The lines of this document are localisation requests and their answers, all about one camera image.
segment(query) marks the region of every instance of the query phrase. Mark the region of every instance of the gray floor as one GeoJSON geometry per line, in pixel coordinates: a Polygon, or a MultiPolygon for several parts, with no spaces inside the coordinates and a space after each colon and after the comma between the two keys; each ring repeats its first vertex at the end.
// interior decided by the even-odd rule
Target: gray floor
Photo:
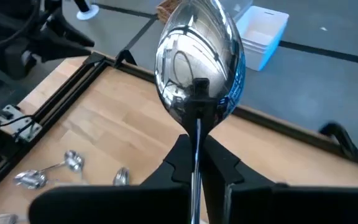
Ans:
{"type": "MultiPolygon", "coordinates": [[[[154,14],[160,1],[97,2],[154,14]]],[[[222,4],[236,19],[248,7],[248,2],[223,0],[222,4]]],[[[350,11],[351,7],[347,10],[340,0],[333,1],[337,4],[306,3],[310,1],[305,0],[284,2],[254,0],[255,5],[290,14],[285,40],[358,55],[357,10],[350,11]]],[[[73,26],[96,42],[96,50],[109,55],[116,55],[149,21],[104,9],[93,20],[78,21],[76,6],[67,1],[64,1],[63,11],[73,26]]],[[[154,55],[162,29],[163,24],[155,21],[130,49],[140,66],[154,69],[154,55]]],[[[33,88],[57,64],[38,65],[26,86],[33,88]]],[[[261,72],[247,70],[241,104],[310,130],[318,130],[327,121],[335,120],[349,131],[358,145],[358,63],[278,48],[261,72]]]]}
{"type": "Polygon", "coordinates": [[[358,55],[358,1],[254,0],[254,5],[290,15],[283,40],[358,55]]]}

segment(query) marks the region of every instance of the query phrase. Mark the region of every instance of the wooden table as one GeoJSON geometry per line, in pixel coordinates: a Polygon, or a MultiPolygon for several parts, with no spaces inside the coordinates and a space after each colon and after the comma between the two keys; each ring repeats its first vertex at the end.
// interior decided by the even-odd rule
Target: wooden table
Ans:
{"type": "MultiPolygon", "coordinates": [[[[66,59],[19,106],[32,114],[84,59],[66,59]]],[[[181,133],[183,128],[164,110],[153,84],[108,67],[0,183],[0,213],[26,214],[30,202],[51,186],[26,190],[15,186],[12,178],[27,169],[61,162],[69,149],[84,155],[84,177],[91,184],[111,185],[122,166],[129,168],[131,184],[139,184],[158,167],[181,133]]],[[[358,186],[357,164],[236,116],[228,117],[211,135],[273,181],[358,186]]],[[[80,179],[64,168],[48,176],[80,179]]],[[[205,206],[202,218],[207,220],[205,206]]]]}

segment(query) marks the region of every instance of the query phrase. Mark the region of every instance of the white object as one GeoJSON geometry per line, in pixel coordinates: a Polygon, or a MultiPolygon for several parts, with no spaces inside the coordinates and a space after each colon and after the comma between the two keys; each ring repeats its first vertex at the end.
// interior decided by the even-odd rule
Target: white object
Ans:
{"type": "Polygon", "coordinates": [[[77,19],[81,20],[81,21],[85,21],[88,19],[93,18],[94,16],[97,15],[97,13],[99,12],[99,6],[97,5],[91,5],[89,7],[89,11],[88,12],[81,12],[78,11],[77,12],[77,19]]]}
{"type": "Polygon", "coordinates": [[[266,65],[280,42],[288,18],[283,12],[251,6],[236,22],[248,68],[260,71],[266,65]]]}

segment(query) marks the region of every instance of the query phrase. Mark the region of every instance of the black cable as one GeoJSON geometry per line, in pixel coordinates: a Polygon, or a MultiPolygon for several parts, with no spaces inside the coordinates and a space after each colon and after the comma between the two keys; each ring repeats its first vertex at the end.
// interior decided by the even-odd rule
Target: black cable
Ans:
{"type": "Polygon", "coordinates": [[[181,54],[184,56],[185,60],[187,61],[187,64],[189,65],[189,69],[190,69],[190,75],[191,75],[191,80],[194,80],[194,75],[193,75],[193,70],[191,69],[191,64],[190,64],[190,60],[187,57],[186,53],[184,53],[181,50],[176,51],[175,55],[173,56],[173,75],[175,76],[175,78],[177,79],[178,83],[180,83],[178,76],[177,76],[177,72],[175,69],[175,59],[177,57],[178,54],[181,54]]]}
{"type": "Polygon", "coordinates": [[[30,15],[29,19],[24,23],[23,27],[16,31],[16,33],[12,34],[10,37],[0,40],[0,46],[4,44],[8,44],[9,42],[15,40],[23,33],[27,32],[28,28],[32,25],[32,23],[37,19],[37,15],[39,14],[40,6],[41,6],[41,0],[33,0],[35,1],[34,9],[32,11],[32,14],[30,15]]]}
{"type": "Polygon", "coordinates": [[[33,128],[35,124],[35,121],[32,120],[30,123],[26,124],[23,128],[20,128],[14,135],[13,135],[13,139],[15,140],[15,142],[18,140],[20,133],[22,133],[24,130],[26,130],[28,127],[31,126],[31,129],[33,128]]]}
{"type": "Polygon", "coordinates": [[[0,124],[0,127],[13,124],[13,123],[15,123],[16,121],[20,121],[20,120],[22,120],[22,119],[24,119],[24,118],[32,118],[32,117],[33,117],[32,115],[24,115],[24,116],[21,116],[20,118],[16,118],[16,119],[13,119],[12,121],[6,122],[6,123],[4,123],[4,124],[0,124]]]}
{"type": "Polygon", "coordinates": [[[179,86],[181,89],[183,89],[183,87],[182,87],[181,85],[179,85],[179,84],[175,83],[174,81],[172,81],[172,79],[171,79],[171,78],[169,78],[169,79],[168,79],[168,81],[167,81],[167,83],[165,84],[164,89],[162,90],[161,95],[163,96],[163,95],[164,95],[164,91],[165,91],[165,89],[166,89],[168,86],[172,86],[172,85],[179,86]]]}

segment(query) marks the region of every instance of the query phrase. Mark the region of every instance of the spoon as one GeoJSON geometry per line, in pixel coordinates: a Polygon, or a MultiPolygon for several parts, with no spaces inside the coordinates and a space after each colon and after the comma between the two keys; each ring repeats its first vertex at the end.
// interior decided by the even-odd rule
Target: spoon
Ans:
{"type": "Polygon", "coordinates": [[[57,180],[47,179],[47,176],[45,174],[46,170],[50,170],[60,167],[62,165],[66,165],[71,171],[80,172],[81,181],[84,184],[87,184],[87,182],[83,179],[83,174],[82,174],[84,163],[85,160],[79,153],[73,150],[69,150],[65,153],[63,162],[47,167],[42,170],[27,170],[21,172],[20,174],[17,174],[14,177],[14,183],[16,183],[16,185],[23,185],[28,189],[40,189],[44,187],[47,183],[55,183],[60,185],[75,185],[75,183],[59,182],[57,180]]]}
{"type": "Polygon", "coordinates": [[[58,185],[78,185],[81,183],[60,182],[58,180],[48,180],[46,174],[39,170],[27,170],[17,174],[13,181],[16,185],[23,185],[27,189],[37,190],[45,187],[46,184],[58,185]]]}
{"type": "Polygon", "coordinates": [[[41,172],[55,169],[61,166],[66,165],[71,171],[78,172],[81,171],[84,166],[84,158],[76,151],[69,150],[65,152],[64,160],[58,164],[52,165],[50,167],[40,170],[41,172]]]}
{"type": "Polygon", "coordinates": [[[114,186],[123,186],[129,184],[129,170],[125,167],[122,167],[118,170],[114,180],[112,180],[114,186]]]}
{"type": "Polygon", "coordinates": [[[155,84],[192,144],[191,222],[200,222],[200,154],[208,133],[242,96],[245,56],[236,24],[218,0],[182,1],[158,43],[155,84]]]}

